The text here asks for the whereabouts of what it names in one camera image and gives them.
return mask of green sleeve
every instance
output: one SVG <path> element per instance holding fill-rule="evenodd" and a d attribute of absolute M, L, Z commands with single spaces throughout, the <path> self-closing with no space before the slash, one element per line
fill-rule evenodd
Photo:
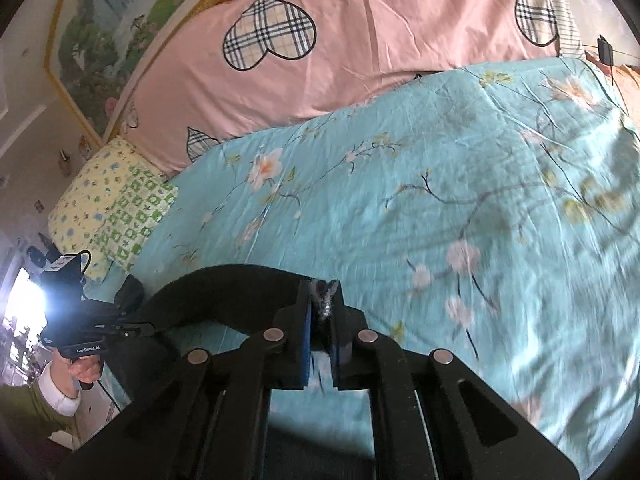
<path fill-rule="evenodd" d="M 48 438 L 52 433 L 73 426 L 72 416 L 60 415 L 47 404 L 37 384 L 0 385 L 0 413 L 10 429 L 20 428 L 32 437 Z"/>

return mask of metal rivet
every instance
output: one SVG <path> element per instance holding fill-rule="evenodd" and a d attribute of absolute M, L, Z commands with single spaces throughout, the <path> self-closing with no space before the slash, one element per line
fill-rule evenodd
<path fill-rule="evenodd" d="M 373 330 L 369 330 L 367 328 L 358 332 L 358 339 L 360 339 L 360 341 L 362 341 L 363 343 L 373 343 L 376 339 L 378 339 L 378 334 Z"/>
<path fill-rule="evenodd" d="M 441 365 L 448 365 L 453 361 L 453 354 L 449 352 L 449 350 L 441 348 L 433 353 L 433 358 L 436 359 L 436 361 Z"/>
<path fill-rule="evenodd" d="M 207 351 L 200 348 L 191 350 L 191 352 L 189 352 L 189 355 L 187 356 L 187 361 L 189 361 L 192 365 L 201 365 L 207 359 L 209 359 Z"/>
<path fill-rule="evenodd" d="M 279 328 L 270 328 L 268 330 L 265 330 L 262 336 L 267 341 L 271 341 L 272 343 L 275 343 L 280 341 L 284 337 L 284 332 Z"/>

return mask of green checkered cloth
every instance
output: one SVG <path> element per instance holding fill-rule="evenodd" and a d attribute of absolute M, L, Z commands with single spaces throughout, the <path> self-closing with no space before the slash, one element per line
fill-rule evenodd
<path fill-rule="evenodd" d="M 163 184 L 150 171 L 133 168 L 92 245 L 129 271 L 177 196 L 177 187 Z"/>

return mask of landscape painting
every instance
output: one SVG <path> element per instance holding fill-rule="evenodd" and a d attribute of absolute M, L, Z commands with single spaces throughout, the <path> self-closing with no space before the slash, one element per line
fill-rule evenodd
<path fill-rule="evenodd" d="M 99 137 L 147 47 L 183 1 L 62 1 L 47 69 Z"/>

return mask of yellow pillow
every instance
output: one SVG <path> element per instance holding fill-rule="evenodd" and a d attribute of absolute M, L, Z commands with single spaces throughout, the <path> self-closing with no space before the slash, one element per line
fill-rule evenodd
<path fill-rule="evenodd" d="M 89 241 L 127 183 L 129 168 L 139 164 L 158 174 L 130 142 L 113 139 L 84 165 L 49 215 L 49 236 L 63 254 L 91 251 L 91 266 L 85 274 L 92 280 L 103 280 L 111 263 L 95 247 L 90 248 Z"/>

